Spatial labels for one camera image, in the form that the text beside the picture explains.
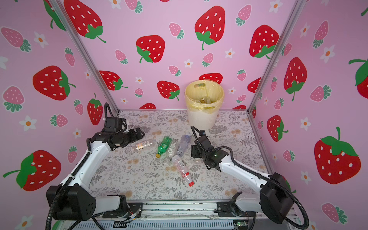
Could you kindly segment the clear bottle orange label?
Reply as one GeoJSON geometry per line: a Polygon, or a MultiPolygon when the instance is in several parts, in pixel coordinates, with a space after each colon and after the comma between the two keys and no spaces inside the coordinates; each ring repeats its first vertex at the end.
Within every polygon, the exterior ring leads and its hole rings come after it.
{"type": "Polygon", "coordinates": [[[143,150],[148,150],[154,147],[155,140],[154,139],[148,139],[141,141],[137,144],[135,144],[133,150],[136,152],[142,152],[143,150]]]}

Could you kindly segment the green bottle yellow cap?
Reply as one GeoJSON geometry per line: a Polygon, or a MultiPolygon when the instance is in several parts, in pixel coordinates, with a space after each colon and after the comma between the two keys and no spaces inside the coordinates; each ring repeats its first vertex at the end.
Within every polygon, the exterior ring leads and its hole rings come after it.
{"type": "Polygon", "coordinates": [[[161,156],[167,152],[171,143],[172,143],[172,138],[170,138],[169,136],[165,136],[162,142],[158,146],[156,157],[161,158],[161,156]]]}

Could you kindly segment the clear bottle red cap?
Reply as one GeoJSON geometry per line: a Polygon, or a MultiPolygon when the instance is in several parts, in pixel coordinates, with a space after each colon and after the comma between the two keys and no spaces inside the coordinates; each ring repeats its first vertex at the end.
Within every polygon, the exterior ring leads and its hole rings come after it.
{"type": "Polygon", "coordinates": [[[192,180],[192,178],[190,176],[189,169],[184,164],[184,162],[182,161],[181,157],[178,156],[178,155],[174,155],[172,157],[172,162],[174,163],[174,165],[176,166],[177,170],[181,174],[181,177],[183,178],[183,180],[189,185],[189,187],[192,187],[195,183],[194,183],[194,181],[192,180]]]}

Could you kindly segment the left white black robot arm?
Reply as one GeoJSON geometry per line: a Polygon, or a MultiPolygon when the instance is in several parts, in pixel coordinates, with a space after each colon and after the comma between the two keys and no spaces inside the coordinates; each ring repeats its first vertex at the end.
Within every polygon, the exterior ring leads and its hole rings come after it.
{"type": "Polygon", "coordinates": [[[129,207],[124,196],[93,197],[89,192],[92,177],[111,151],[144,138],[145,133],[140,128],[128,129],[126,122],[120,117],[106,118],[102,131],[87,139],[87,150],[74,170],[58,186],[51,186],[47,190],[47,230],[52,228],[54,219],[72,220],[78,225],[106,212],[128,212],[129,207]]]}

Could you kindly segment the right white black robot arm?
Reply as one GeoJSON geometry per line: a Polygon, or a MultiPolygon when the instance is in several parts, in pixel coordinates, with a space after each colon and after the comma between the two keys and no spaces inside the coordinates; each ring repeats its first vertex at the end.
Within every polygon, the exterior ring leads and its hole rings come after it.
{"type": "Polygon", "coordinates": [[[296,198],[296,196],[287,187],[286,181],[276,172],[273,175],[261,173],[245,164],[235,160],[233,151],[230,147],[213,147],[206,135],[195,137],[195,146],[199,151],[199,156],[206,167],[210,170],[217,169],[220,172],[227,173],[236,179],[247,184],[260,195],[258,206],[271,221],[282,224],[284,221],[300,230],[309,227],[308,214],[296,198]],[[303,223],[298,224],[287,217],[289,211],[297,205],[303,217],[303,223]]]}

